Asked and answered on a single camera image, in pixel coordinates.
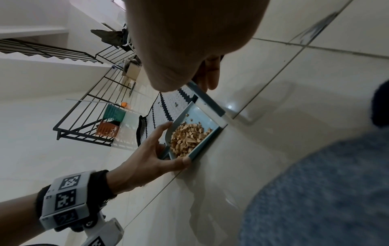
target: black and white rug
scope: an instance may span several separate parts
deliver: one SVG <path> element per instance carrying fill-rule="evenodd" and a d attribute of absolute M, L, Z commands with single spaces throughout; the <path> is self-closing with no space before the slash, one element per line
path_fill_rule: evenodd
<path fill-rule="evenodd" d="M 156 126 L 174 121 L 190 102 L 196 102 L 197 96 L 187 86 L 174 92 L 159 93 L 146 116 L 139 117 L 137 129 L 138 146 L 145 141 Z"/>

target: black wrist strap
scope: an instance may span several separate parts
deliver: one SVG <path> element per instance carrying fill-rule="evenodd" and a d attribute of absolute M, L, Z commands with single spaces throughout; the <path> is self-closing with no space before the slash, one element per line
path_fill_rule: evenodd
<path fill-rule="evenodd" d="M 92 173 L 89 177 L 86 204 L 90 215 L 97 214 L 107 201 L 117 196 L 114 195 L 108 187 L 107 172 L 108 170 L 98 171 Z M 42 216 L 43 200 L 49 189 L 50 185 L 42 188 L 36 197 L 35 212 L 38 218 Z"/>

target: black metal railing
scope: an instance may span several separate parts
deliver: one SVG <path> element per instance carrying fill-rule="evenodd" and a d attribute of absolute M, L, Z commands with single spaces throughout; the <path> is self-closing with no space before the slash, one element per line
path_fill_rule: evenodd
<path fill-rule="evenodd" d="M 104 146 L 111 146 L 113 137 L 97 136 L 96 131 L 99 122 L 102 120 L 106 103 L 113 103 L 115 107 L 122 107 L 121 102 L 129 97 L 134 89 L 133 85 L 123 81 L 122 68 L 113 65 L 111 69 L 85 93 L 70 111 L 54 126 L 57 131 L 57 140 L 60 138 L 73 139 L 77 141 L 94 143 Z"/>
<path fill-rule="evenodd" d="M 26 56 L 40 55 L 46 58 L 57 57 L 59 59 L 81 60 L 84 62 L 99 62 L 92 55 L 73 49 L 58 48 L 50 45 L 42 45 L 18 39 L 0 39 L 0 52 L 8 54 L 19 52 Z"/>
<path fill-rule="evenodd" d="M 113 64 L 120 64 L 123 60 L 131 59 L 136 56 L 133 47 L 129 45 L 129 49 L 130 51 L 126 51 L 120 47 L 111 45 L 108 48 L 98 52 L 96 54 L 96 59 L 98 57 L 101 57 L 104 60 L 107 60 Z"/>

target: brown debris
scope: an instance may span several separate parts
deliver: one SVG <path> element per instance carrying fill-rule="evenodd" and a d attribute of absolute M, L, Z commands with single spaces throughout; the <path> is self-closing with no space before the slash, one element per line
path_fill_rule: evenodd
<path fill-rule="evenodd" d="M 184 157 L 191 153 L 211 132 L 211 128 L 204 132 L 200 122 L 198 124 L 184 122 L 173 132 L 170 149 L 177 157 Z"/>

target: fingernail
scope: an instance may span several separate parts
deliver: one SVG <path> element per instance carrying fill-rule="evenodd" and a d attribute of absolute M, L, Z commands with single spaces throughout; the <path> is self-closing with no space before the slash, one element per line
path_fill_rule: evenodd
<path fill-rule="evenodd" d="M 182 159 L 182 163 L 184 164 L 184 166 L 189 166 L 192 163 L 192 160 L 186 156 Z"/>

